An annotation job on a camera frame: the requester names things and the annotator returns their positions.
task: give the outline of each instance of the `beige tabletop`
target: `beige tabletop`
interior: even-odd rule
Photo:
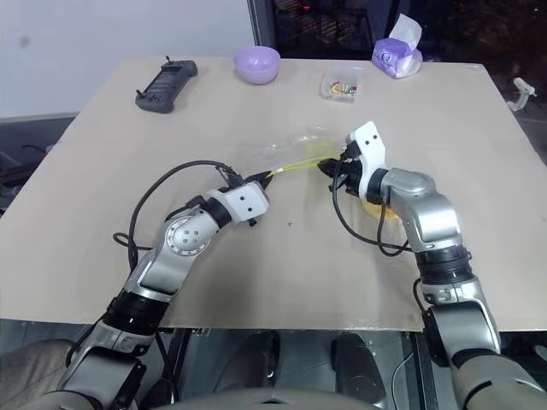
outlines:
[[[1,317],[93,322],[128,274],[111,234],[126,231],[138,199],[171,167],[214,159],[247,173],[269,145],[311,127],[342,142],[373,120],[388,166],[430,174],[454,204],[500,329],[547,329],[547,169],[482,66],[425,63],[393,80],[367,61],[283,60],[274,82],[254,86],[229,59],[197,58],[175,110],[144,112],[135,89],[161,63],[123,62],[0,219]],[[363,68],[355,103],[319,97],[332,64]],[[220,234],[164,325],[420,330],[413,256],[385,258],[350,237],[328,182],[316,169],[276,177],[268,213]],[[221,185],[207,168],[173,177],[144,206],[137,242],[150,244],[167,212]],[[377,220],[360,201],[340,201],[373,237]]]

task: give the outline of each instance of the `black remote controller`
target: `black remote controller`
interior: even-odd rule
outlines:
[[[173,111],[173,101],[179,95],[190,77],[197,74],[196,63],[192,60],[171,61],[162,65],[162,70],[146,87],[137,90],[135,103],[146,111],[155,113],[170,113]]]

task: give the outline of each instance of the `clear plastic box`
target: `clear plastic box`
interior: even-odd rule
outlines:
[[[361,76],[362,68],[360,67],[330,67],[321,82],[321,96],[342,103],[352,103],[359,90]]]

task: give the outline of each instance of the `purple tissue box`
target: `purple tissue box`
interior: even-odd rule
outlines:
[[[384,73],[393,78],[403,77],[403,64],[408,64],[408,59],[418,50],[411,50],[409,45],[394,38],[383,38],[374,45],[373,63]]]

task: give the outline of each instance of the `white wall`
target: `white wall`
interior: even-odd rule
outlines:
[[[0,119],[79,111],[127,57],[253,43],[245,0],[0,0]]]

